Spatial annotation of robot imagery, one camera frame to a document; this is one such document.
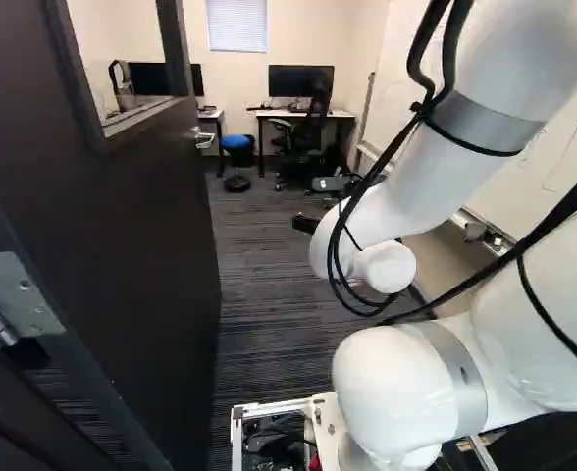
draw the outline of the window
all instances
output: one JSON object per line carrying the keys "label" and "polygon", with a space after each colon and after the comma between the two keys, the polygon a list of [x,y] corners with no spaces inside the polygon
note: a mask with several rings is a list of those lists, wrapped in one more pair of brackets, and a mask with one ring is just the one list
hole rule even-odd
{"label": "window", "polygon": [[210,50],[267,52],[267,0],[206,0]]}

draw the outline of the black cable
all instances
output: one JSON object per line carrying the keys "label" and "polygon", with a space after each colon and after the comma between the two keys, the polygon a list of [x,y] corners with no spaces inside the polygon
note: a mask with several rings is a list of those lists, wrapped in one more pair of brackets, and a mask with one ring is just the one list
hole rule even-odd
{"label": "black cable", "polygon": [[456,0],[447,18],[446,31],[444,32],[444,44],[442,47],[442,72],[444,87],[431,101],[431,108],[435,108],[454,90],[456,83],[456,52],[458,40],[463,31],[463,25],[467,20],[470,10],[474,6],[474,0]]}
{"label": "black cable", "polygon": [[561,343],[563,343],[565,347],[570,350],[574,356],[577,357],[577,344],[559,327],[548,310],[542,304],[542,301],[540,301],[540,299],[535,294],[535,291],[533,290],[531,282],[528,279],[528,275],[526,273],[524,257],[521,255],[517,257],[517,271],[520,276],[520,281],[522,283],[522,287],[524,288],[524,292],[526,293],[529,301],[531,301],[533,308],[537,311],[542,320],[548,325],[548,327],[557,336]]}
{"label": "black cable", "polygon": [[422,59],[449,2],[450,0],[431,0],[408,51],[406,71],[414,82],[426,90],[425,105],[433,99],[435,83],[422,72]]}
{"label": "black cable", "polygon": [[[337,206],[339,206],[339,219],[341,218],[341,203],[342,203],[342,198],[339,196],[339,198],[337,198]],[[347,224],[343,223],[343,228],[345,229],[345,233],[347,234],[347,236],[349,237],[349,239],[351,240],[351,243],[354,244],[354,247],[356,247],[356,250],[358,250],[359,252],[362,252],[363,249],[360,247],[360,245],[358,245],[358,242],[356,241],[356,239],[354,238],[354,236],[351,234],[351,232],[349,231],[349,229],[347,228]]]}
{"label": "black cable", "polygon": [[[456,45],[458,42],[458,37],[460,35],[460,30],[463,27],[464,20],[471,8],[471,4],[473,3],[472,0],[455,0],[455,4],[460,3],[461,6],[457,6],[456,9],[452,7],[455,15],[453,18],[448,19],[448,26],[446,28],[447,31],[447,38],[444,40],[444,50],[443,50],[443,57],[444,57],[444,64],[452,64],[452,67],[444,70],[444,78],[445,83],[448,86],[453,86],[453,80],[455,79],[454,75],[454,68],[456,62]],[[420,23],[420,26],[417,29],[417,33],[415,34],[415,38],[413,39],[413,43],[411,45],[408,60],[407,60],[407,70],[411,78],[419,83],[420,85],[424,86],[426,89],[426,95],[424,97],[424,104],[429,103],[434,92],[435,92],[435,84],[427,78],[421,71],[421,60],[426,52],[426,48],[430,39],[435,33],[437,29],[437,25],[441,17],[444,15],[446,11],[447,5],[449,4],[449,0],[432,0],[429,4],[424,17]],[[448,91],[444,94],[444,92],[440,93],[440,96],[445,96]],[[373,317],[377,314],[380,314],[384,311],[389,305],[391,305],[397,298],[398,293],[390,294],[387,296],[383,301],[372,301],[370,299],[366,299],[360,296],[358,293],[354,291],[351,287],[349,282],[347,281],[343,269],[341,268],[341,261],[339,259],[339,243],[341,238],[341,233],[344,228],[346,228],[346,223],[349,218],[349,215],[354,210],[358,201],[362,196],[365,194],[371,182],[384,170],[386,165],[392,159],[392,157],[396,154],[399,150],[401,145],[406,141],[410,133],[413,131],[415,126],[425,118],[422,113],[417,113],[413,119],[404,127],[404,129],[395,137],[392,143],[387,147],[385,152],[380,156],[380,158],[376,161],[374,166],[370,169],[367,175],[363,178],[363,180],[359,183],[359,185],[354,189],[349,198],[349,201],[343,208],[341,212],[341,216],[338,218],[335,227],[331,233],[330,243],[328,245],[328,253],[327,253],[327,270],[328,270],[328,279],[335,294],[335,297],[339,300],[341,305],[352,312],[361,317]],[[335,269],[337,271],[338,276],[334,276],[333,269],[333,262],[335,264]],[[368,306],[373,308],[369,311],[361,311],[345,301],[342,297],[341,292],[338,289],[336,278],[339,279],[342,286],[354,299],[358,302],[363,304],[364,306]]]}
{"label": "black cable", "polygon": [[[419,123],[419,118],[417,116],[413,117],[411,121],[402,129],[402,131],[395,137],[391,144],[385,149],[385,152],[380,156],[380,158],[376,161],[376,163],[372,166],[372,168],[367,172],[364,179],[358,183],[356,188],[352,191],[351,197],[345,204],[341,212],[341,217],[337,220],[337,223],[332,229],[332,233],[330,235],[330,242],[328,244],[328,251],[327,251],[327,270],[328,270],[328,280],[330,282],[330,286],[333,290],[333,293],[341,303],[345,309],[349,310],[350,312],[361,316],[361,317],[372,317],[383,310],[385,310],[392,302],[397,299],[398,294],[394,293],[389,295],[385,301],[382,302],[374,302],[369,299],[365,299],[351,288],[347,279],[345,278],[342,269],[341,269],[341,261],[339,259],[339,240],[341,238],[341,233],[343,231],[343,225],[346,223],[349,215],[354,210],[360,198],[365,194],[367,189],[370,187],[370,182],[382,172],[385,166],[389,163],[391,158],[395,155],[397,150],[401,147],[401,145],[406,141],[410,133],[413,131],[415,126]],[[337,272],[339,274],[339,280],[341,284],[345,287],[347,292],[351,294],[352,297],[357,299],[359,302],[363,304],[375,307],[375,310],[369,312],[363,312],[355,309],[353,306],[347,303],[341,295],[339,288],[337,286],[336,277],[333,271],[333,261],[336,265]]]}
{"label": "black cable", "polygon": [[394,324],[404,318],[409,316],[414,316],[421,314],[426,311],[431,311],[434,308],[445,304],[446,302],[459,296],[466,290],[478,285],[480,282],[490,277],[494,273],[497,273],[506,265],[517,259],[517,257],[523,255],[530,247],[539,242],[557,226],[568,219],[572,214],[577,211],[577,184],[568,191],[568,193],[558,202],[556,206],[548,213],[546,218],[535,227],[526,237],[517,242],[513,248],[501,256],[501,258],[492,262],[488,266],[476,272],[467,280],[463,281],[459,285],[445,292],[433,301],[420,306],[416,309],[410,311],[402,312],[394,316],[388,317],[380,321],[378,326],[389,326]]}
{"label": "black cable", "polygon": [[[418,29],[416,34],[416,38],[413,42],[413,47],[411,47],[411,53],[409,54],[408,59],[408,70],[411,77],[420,83],[422,86],[426,88],[426,97],[431,96],[434,92],[434,85],[431,88],[430,83],[431,80],[425,81],[422,79],[423,74],[421,74],[421,69],[419,64],[421,63],[421,56],[425,52],[426,45],[428,41],[430,41],[430,37],[428,34],[434,33],[436,28],[435,25],[435,18],[436,12],[445,10],[444,4],[447,2],[431,2],[429,5],[429,11],[424,16],[422,20],[422,24]],[[473,4],[473,0],[455,0],[454,5],[452,6],[452,11],[450,12],[450,17],[448,18],[447,27],[446,27],[446,34],[444,39],[444,50],[443,50],[443,57],[444,57],[444,89],[440,94],[433,100],[433,102],[439,102],[443,100],[447,94],[453,89],[453,85],[455,82],[455,53],[456,53],[456,46],[458,42],[458,38],[460,37],[460,33],[462,31],[463,24],[465,19],[471,9]],[[347,282],[343,274],[343,270],[341,269],[341,261],[339,259],[339,243],[341,238],[341,233],[343,228],[346,227],[346,222],[349,218],[349,215],[353,211],[353,209],[357,206],[360,198],[364,195],[365,191],[369,187],[370,182],[378,175],[382,170],[385,168],[387,163],[391,160],[393,155],[397,152],[406,138],[410,135],[414,127],[419,122],[427,122],[430,123],[430,113],[433,109],[433,102],[427,101],[426,97],[424,99],[424,104],[415,103],[411,107],[413,111],[416,112],[415,117],[409,122],[406,127],[402,130],[400,134],[393,140],[387,150],[383,153],[383,155],[376,161],[376,164],[372,167],[372,169],[368,172],[365,176],[364,180],[360,183],[360,185],[355,189],[352,193],[349,201],[345,205],[345,208],[341,212],[341,216],[333,231],[331,233],[330,243],[328,245],[328,256],[327,256],[327,268],[328,268],[328,277],[335,293],[335,296],[346,309],[350,312],[357,314],[362,317],[372,317],[384,309],[387,308],[396,298],[396,294],[392,294],[388,296],[384,301],[376,302],[371,301],[368,299],[364,299],[362,296],[357,295],[352,287]],[[492,152],[490,149],[480,149],[479,152],[487,153]],[[537,243],[541,240],[545,235],[547,235],[550,231],[556,228],[559,224],[565,221],[569,216],[571,216],[575,211],[577,211],[577,184],[568,192],[568,194],[555,206],[555,208],[546,216],[546,218],[540,223],[534,230],[531,231],[529,235],[525,238],[520,240],[509,252],[503,255],[500,259],[496,260],[494,263],[488,265],[487,267],[480,270],[478,273],[474,274],[469,279],[465,280],[458,286],[450,289],[448,292],[442,294],[437,299],[433,300],[432,302],[421,306],[417,309],[413,309],[396,316],[392,316],[381,321],[378,325],[390,325],[396,321],[399,321],[403,318],[408,316],[420,314],[422,312],[430,311],[439,305],[442,305],[451,299],[457,297],[462,292],[466,291],[469,288],[477,285],[481,281],[485,280],[489,276],[493,275],[497,271],[504,268],[508,263],[515,260],[518,256],[524,254],[526,250],[528,250],[532,245]],[[334,277],[334,270],[332,262],[335,263],[335,268],[337,270],[337,274],[339,277],[339,281],[343,285],[343,287],[347,290],[349,294],[352,295],[355,299],[361,302],[365,306],[372,307],[374,309],[370,311],[360,311],[353,306],[349,305],[341,296],[341,293],[338,290],[337,283],[335,282]]]}

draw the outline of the black office chair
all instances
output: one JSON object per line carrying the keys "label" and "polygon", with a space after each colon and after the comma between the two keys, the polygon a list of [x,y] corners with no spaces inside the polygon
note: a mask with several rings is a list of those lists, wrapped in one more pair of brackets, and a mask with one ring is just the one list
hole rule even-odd
{"label": "black office chair", "polygon": [[303,120],[296,125],[285,120],[269,120],[286,136],[277,142],[284,155],[276,173],[276,191],[295,185],[310,189],[313,177],[321,175],[323,157],[311,152],[321,149],[321,131],[328,117],[331,95],[332,84],[321,74],[315,78],[313,96]]}

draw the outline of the door handle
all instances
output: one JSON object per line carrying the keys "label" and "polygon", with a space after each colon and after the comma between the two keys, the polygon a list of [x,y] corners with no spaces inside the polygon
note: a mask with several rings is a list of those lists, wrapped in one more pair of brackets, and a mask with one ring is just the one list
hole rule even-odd
{"label": "door handle", "polygon": [[202,132],[199,126],[193,126],[190,128],[188,135],[194,137],[195,147],[197,149],[209,149],[212,147],[212,143],[216,136],[213,132]]}

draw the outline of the desk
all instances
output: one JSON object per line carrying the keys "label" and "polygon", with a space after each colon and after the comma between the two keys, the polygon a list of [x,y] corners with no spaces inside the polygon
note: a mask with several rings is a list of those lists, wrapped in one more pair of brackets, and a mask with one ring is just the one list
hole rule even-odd
{"label": "desk", "polygon": [[[344,124],[351,127],[354,127],[354,122],[356,121],[356,116],[348,113],[344,110],[331,110],[332,113],[328,113],[327,120],[334,121],[337,125],[337,138],[336,144],[341,150],[341,141],[342,141],[342,128]],[[264,130],[264,122],[270,120],[271,118],[280,118],[283,120],[295,120],[295,119],[303,119],[306,117],[306,113],[293,113],[286,109],[280,110],[258,110],[256,111],[256,119],[258,120],[258,174],[260,177],[265,176],[265,160],[263,155],[263,144],[264,144],[264,137],[263,137],[263,130]]]}
{"label": "desk", "polygon": [[197,119],[201,123],[214,123],[217,130],[217,142],[219,144],[219,170],[217,170],[217,177],[223,176],[223,171],[226,168],[225,153],[221,139],[223,138],[223,129],[221,127],[221,119],[223,118],[223,110],[212,111],[197,111]]}

